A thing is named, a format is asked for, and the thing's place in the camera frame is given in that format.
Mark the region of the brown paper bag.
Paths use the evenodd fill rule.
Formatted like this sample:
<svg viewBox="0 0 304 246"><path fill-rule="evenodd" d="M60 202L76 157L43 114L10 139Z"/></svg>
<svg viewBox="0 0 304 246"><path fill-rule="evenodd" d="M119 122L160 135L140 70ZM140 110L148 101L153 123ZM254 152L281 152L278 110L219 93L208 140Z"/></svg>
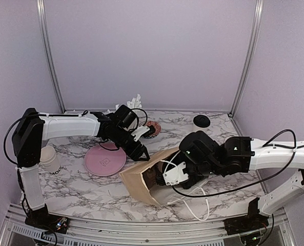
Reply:
<svg viewBox="0 0 304 246"><path fill-rule="evenodd" d="M161 186L156 182L158 173L163 177L161 171L163 167L169 168L174 165L173 159L177 156L178 151L178 147L158 151L151 156L150 160L140 161L119 172L119 175L130 196L135 200L158 207L184 204L191 216L198 221L206 221L210 216L210 205L207 198L198 199L206 213L204 216L198 217L187 203L187 197L174 192L171 186Z"/></svg>

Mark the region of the white paper coffee cup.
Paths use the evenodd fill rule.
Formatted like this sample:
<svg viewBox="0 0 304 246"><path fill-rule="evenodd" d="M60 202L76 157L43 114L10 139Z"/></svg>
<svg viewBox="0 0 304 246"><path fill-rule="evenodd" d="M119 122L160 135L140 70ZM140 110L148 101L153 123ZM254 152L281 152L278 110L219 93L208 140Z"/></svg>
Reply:
<svg viewBox="0 0 304 246"><path fill-rule="evenodd" d="M196 125L193 125L193 132L197 132L200 130L200 127L196 126Z"/></svg>

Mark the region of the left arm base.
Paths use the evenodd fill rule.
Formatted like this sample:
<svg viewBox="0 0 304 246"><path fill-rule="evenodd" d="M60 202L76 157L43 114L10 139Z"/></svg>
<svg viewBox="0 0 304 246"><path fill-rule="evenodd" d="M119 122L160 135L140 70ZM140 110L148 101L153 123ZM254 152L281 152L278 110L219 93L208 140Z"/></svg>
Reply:
<svg viewBox="0 0 304 246"><path fill-rule="evenodd" d="M46 204L38 210L32 210L28 208L25 210L26 220L25 224L40 228L43 230L49 230L51 233L66 234L69 225L69 218L64 216L58 216L50 214Z"/></svg>

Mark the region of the cardboard cup carrier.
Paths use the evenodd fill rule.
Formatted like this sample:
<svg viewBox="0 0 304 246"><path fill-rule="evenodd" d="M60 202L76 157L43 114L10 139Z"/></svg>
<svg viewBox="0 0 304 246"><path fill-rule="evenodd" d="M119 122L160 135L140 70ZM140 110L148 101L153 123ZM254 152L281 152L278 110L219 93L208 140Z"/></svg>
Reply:
<svg viewBox="0 0 304 246"><path fill-rule="evenodd" d="M153 166L146 170L143 174L143 178L148 189L154 186L162 186L164 181L162 172L159 170L158 166Z"/></svg>

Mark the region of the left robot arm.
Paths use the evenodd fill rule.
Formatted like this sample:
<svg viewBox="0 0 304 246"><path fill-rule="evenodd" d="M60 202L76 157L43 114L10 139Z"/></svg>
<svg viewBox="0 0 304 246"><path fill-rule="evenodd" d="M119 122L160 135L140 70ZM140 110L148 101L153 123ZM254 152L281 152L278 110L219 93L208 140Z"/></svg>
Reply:
<svg viewBox="0 0 304 246"><path fill-rule="evenodd" d="M12 134L11 142L16 160L19 185L26 196L28 219L41 228L52 224L52 216L45 204L38 173L38 164L43 141L59 137L90 136L112 141L124 150L133 161L149 160L147 148L140 137L149 132L147 126L129 126L139 118L133 109L119 106L114 113L84 111L82 114L39 113L35 108L27 109L7 130Z"/></svg>

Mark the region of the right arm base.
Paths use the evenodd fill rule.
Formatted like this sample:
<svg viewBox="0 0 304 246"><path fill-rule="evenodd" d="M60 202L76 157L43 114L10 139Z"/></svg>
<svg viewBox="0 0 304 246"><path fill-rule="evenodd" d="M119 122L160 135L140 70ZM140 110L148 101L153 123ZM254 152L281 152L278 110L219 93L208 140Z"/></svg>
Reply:
<svg viewBox="0 0 304 246"><path fill-rule="evenodd" d="M249 202L247 215L224 220L225 230L228 235L253 231L269 225L268 216L260 214L258 202L259 198Z"/></svg>

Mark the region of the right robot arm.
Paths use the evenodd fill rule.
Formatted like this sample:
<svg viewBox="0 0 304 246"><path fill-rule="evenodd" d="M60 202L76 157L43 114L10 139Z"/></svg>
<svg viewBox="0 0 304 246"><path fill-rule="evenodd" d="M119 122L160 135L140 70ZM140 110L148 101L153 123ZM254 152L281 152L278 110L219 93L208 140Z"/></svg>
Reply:
<svg viewBox="0 0 304 246"><path fill-rule="evenodd" d="M205 132L188 134L179 145L179 163L175 168L175 184L193 182L208 173L225 177L259 169L278 168L274 178L287 168L297 171L271 193L249 203L242 226L251 230L285 203L304 194L304 141L278 142L250 137L230 137L222 145Z"/></svg>

